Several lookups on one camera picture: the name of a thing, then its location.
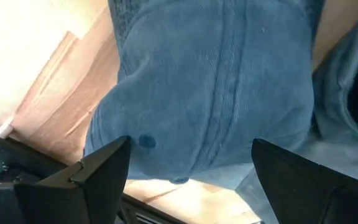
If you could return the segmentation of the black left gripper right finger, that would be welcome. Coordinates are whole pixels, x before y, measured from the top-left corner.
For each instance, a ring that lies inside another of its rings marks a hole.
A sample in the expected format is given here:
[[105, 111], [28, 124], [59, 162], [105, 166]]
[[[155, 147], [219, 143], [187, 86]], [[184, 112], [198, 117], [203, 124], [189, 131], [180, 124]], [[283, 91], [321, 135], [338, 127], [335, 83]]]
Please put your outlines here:
[[279, 224], [358, 224], [358, 180], [262, 139], [257, 177]]

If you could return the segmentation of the white plastic tube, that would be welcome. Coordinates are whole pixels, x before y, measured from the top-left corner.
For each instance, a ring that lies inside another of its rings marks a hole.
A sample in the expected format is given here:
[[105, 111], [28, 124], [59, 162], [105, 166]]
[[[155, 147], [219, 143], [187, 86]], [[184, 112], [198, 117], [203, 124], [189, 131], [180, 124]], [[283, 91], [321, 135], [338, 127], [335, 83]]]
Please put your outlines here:
[[12, 122], [14, 120], [14, 117], [11, 116], [5, 122], [3, 122], [2, 125], [0, 125], [0, 138], [6, 139], [14, 130], [14, 127], [12, 126]]

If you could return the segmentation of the dark blue hat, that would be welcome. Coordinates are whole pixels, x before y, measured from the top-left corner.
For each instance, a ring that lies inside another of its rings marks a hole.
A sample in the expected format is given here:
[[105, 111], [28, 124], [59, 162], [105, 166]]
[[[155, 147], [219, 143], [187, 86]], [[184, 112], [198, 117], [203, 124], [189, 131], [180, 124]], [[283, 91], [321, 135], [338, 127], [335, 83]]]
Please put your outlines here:
[[108, 0], [120, 66], [85, 154], [131, 139], [130, 179], [178, 182], [251, 162], [254, 139], [296, 149], [314, 104], [324, 0]]

